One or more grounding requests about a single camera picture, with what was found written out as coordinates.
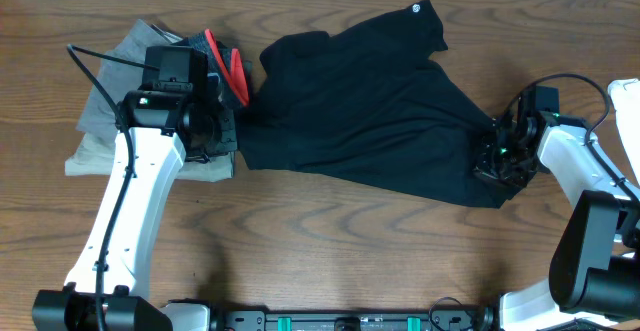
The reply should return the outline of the black t-shirt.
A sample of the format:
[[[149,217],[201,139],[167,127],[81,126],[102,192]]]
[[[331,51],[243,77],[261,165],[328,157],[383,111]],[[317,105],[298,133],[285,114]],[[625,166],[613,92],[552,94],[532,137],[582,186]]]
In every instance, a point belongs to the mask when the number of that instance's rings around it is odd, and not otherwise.
[[[261,53],[265,81],[237,119],[247,166],[502,206],[514,191],[473,171],[493,120],[433,60],[446,47],[429,0],[336,35],[280,38]]]

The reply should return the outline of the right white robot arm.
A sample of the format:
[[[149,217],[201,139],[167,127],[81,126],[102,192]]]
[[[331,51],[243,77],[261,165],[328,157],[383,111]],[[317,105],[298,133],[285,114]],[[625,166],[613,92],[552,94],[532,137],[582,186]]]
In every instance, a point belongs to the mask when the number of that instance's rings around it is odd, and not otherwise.
[[[612,330],[639,317],[639,190],[579,118],[538,111],[516,138],[556,179],[573,209],[548,276],[480,309],[474,330]]]

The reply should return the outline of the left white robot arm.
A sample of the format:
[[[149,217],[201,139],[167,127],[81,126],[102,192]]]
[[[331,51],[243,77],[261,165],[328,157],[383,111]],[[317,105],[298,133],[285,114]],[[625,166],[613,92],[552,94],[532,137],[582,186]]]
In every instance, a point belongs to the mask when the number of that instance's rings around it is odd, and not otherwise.
[[[131,91],[120,105],[111,176],[90,236],[61,290],[41,290],[39,330],[222,330],[205,301],[148,300],[151,261],[169,192],[188,159],[232,152],[231,110],[192,92]]]

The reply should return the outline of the black shorts red waistband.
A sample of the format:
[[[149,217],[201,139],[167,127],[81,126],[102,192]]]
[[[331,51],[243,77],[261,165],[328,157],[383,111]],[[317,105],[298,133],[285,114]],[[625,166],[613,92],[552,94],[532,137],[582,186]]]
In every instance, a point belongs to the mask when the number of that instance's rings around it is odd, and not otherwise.
[[[187,38],[186,42],[206,55],[208,73],[218,76],[216,94],[219,102],[233,111],[246,107],[250,93],[239,49],[225,46],[210,29]]]

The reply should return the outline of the grey folded shorts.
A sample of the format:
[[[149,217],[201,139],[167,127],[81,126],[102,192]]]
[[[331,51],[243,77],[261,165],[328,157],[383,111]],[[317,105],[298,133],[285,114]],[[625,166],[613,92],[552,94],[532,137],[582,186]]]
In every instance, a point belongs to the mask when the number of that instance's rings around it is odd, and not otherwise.
[[[181,39],[180,36],[156,25],[137,20],[121,43],[109,50],[107,54],[142,63],[148,47],[166,46]],[[112,99],[119,102],[127,92],[141,84],[142,74],[143,70],[140,68],[103,60],[97,80]],[[118,129],[115,126],[113,111],[95,88],[89,93],[76,129],[84,136],[74,155],[65,161],[65,174],[67,176],[110,175]],[[234,161],[233,155],[224,155],[206,164],[187,162],[177,177],[204,182],[230,179],[234,175]]]

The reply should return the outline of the white garment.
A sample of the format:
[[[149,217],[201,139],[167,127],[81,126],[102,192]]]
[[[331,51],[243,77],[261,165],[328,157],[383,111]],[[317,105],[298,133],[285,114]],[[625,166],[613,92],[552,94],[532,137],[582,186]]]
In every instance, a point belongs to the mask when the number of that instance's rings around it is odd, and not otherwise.
[[[617,130],[636,180],[640,161],[640,90],[639,79],[615,80],[608,85],[615,110]]]

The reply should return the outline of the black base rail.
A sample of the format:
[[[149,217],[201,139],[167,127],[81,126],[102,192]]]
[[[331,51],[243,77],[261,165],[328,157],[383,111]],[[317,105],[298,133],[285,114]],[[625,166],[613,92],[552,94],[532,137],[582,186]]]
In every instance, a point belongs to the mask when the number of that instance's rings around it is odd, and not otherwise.
[[[273,312],[242,310],[197,312],[171,318],[175,330],[233,331],[490,331],[496,319],[488,311],[436,307],[425,312]]]

